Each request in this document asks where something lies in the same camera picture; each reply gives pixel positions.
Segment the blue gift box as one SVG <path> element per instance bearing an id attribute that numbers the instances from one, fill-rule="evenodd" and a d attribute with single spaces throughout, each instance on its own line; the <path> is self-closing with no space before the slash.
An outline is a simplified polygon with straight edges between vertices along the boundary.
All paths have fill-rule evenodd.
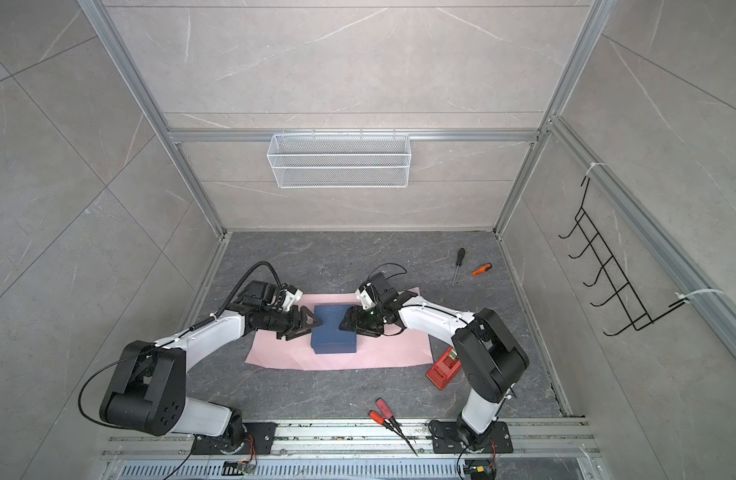
<path id="1" fill-rule="evenodd" d="M 311 333 L 311 347 L 318 355 L 353 354 L 357 352 L 357 335 L 339 328 L 350 305 L 317 305 L 315 316 L 322 325 Z"/>

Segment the pink wrapping paper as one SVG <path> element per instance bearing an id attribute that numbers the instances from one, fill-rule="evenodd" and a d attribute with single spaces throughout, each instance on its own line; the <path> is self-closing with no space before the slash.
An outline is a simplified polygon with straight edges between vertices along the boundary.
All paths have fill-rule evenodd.
<path id="1" fill-rule="evenodd" d="M 329 371 L 399 368 L 434 362 L 427 334 L 407 330 L 399 336 L 360 336 L 354 353 L 317 354 L 309 335 L 286 341 L 273 332 L 257 331 L 246 357 L 250 365 L 278 370 Z"/>

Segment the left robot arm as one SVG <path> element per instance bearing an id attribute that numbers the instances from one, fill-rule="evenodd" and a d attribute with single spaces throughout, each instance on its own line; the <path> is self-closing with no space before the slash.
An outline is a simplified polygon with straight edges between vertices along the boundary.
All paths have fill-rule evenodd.
<path id="1" fill-rule="evenodd" d="M 295 300 L 278 306 L 241 300 L 216 311 L 192 327 L 155 342 L 134 341 L 120 359 L 103 367 L 113 373 L 99 407 L 97 425 L 152 436 L 191 434 L 234 452 L 246 442 L 242 413 L 190 398 L 189 370 L 222 346 L 258 330 L 292 340 L 323 325 Z"/>

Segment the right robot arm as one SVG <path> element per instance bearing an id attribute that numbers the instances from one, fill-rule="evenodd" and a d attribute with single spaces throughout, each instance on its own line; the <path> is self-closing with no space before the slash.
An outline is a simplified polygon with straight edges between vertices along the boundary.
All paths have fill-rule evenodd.
<path id="1" fill-rule="evenodd" d="M 471 450 L 490 444 L 505 397 L 530 366 L 519 342 L 498 314 L 488 308 L 458 311 L 432 303 L 413 291 L 357 292 L 360 303 L 347 310 L 339 328 L 380 337 L 385 327 L 417 330 L 453 348 L 471 390 L 457 418 L 459 441 Z"/>

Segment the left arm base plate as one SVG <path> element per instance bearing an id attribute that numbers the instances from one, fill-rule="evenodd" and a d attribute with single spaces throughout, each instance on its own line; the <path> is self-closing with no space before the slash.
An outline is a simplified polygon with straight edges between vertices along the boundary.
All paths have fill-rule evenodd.
<path id="1" fill-rule="evenodd" d="M 278 424 L 274 422 L 244 423 L 242 427 L 230 425 L 228 432 L 219 437 L 200 436 L 192 453 L 196 455 L 258 455 L 271 453 Z"/>

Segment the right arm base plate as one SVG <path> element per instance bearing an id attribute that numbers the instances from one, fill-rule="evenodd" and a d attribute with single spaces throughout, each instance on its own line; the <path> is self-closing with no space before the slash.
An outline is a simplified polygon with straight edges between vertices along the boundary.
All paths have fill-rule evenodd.
<path id="1" fill-rule="evenodd" d="M 508 426 L 501 421 L 492 422 L 481 434 L 475 433 L 461 420 L 431 420 L 428 423 L 428 430 L 436 454 L 458 454 L 464 450 L 496 454 L 514 451 Z"/>

